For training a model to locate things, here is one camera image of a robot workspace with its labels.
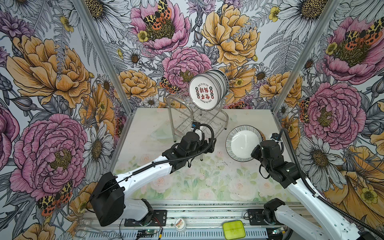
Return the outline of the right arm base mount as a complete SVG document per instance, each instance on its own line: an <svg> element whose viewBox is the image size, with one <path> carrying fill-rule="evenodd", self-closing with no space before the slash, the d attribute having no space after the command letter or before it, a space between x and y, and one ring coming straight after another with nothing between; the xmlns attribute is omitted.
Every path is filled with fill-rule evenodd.
<svg viewBox="0 0 384 240"><path fill-rule="evenodd" d="M249 209L247 210L246 217L251 226L264 226L270 223L270 216L266 210Z"/></svg>

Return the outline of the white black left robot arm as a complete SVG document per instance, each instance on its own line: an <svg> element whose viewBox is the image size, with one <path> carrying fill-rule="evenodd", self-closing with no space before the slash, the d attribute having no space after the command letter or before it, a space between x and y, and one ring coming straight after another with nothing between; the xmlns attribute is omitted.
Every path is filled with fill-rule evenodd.
<svg viewBox="0 0 384 240"><path fill-rule="evenodd" d="M150 163L124 174L104 174L89 200L100 226L109 226L118 219L149 224L154 218L152 206L145 199L132 199L132 194L155 180L190 166L195 157L212 153L215 143L214 137L205 140L203 133L188 132L180 143L172 145Z"/></svg>

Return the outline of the black striped rim plate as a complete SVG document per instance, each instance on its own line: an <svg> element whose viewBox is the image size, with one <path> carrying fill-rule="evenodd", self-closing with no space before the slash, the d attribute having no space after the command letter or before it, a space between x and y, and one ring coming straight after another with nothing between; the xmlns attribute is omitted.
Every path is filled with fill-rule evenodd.
<svg viewBox="0 0 384 240"><path fill-rule="evenodd" d="M249 162L253 160L251 154L254 148L265 139L265 135L257 128L241 125L228 134L226 151L230 158L237 162Z"/></svg>

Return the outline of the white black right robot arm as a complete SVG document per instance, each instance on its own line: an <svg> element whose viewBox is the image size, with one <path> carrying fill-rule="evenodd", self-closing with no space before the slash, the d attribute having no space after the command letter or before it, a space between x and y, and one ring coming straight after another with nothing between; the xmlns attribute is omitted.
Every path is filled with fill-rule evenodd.
<svg viewBox="0 0 384 240"><path fill-rule="evenodd" d="M304 176L298 159L284 160L275 140L261 141L252 151L269 177L288 190L306 208L316 223L295 213L285 202L275 198L264 205L264 221L280 223L306 240L374 240L384 235L328 202Z"/></svg>

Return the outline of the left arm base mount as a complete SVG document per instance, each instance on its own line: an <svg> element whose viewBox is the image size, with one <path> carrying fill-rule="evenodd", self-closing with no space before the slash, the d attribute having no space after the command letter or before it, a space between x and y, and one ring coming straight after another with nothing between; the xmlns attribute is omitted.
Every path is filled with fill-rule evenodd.
<svg viewBox="0 0 384 240"><path fill-rule="evenodd" d="M153 210L142 220L125 219L125 227L164 227L167 222L167 210Z"/></svg>

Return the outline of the red floral pattern plate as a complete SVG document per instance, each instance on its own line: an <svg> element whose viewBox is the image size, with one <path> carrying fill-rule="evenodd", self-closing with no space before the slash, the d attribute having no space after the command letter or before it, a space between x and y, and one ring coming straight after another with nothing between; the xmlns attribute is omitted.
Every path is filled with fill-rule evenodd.
<svg viewBox="0 0 384 240"><path fill-rule="evenodd" d="M195 76L189 83L188 91L195 106L204 111L213 110L222 100L218 81L207 74Z"/></svg>

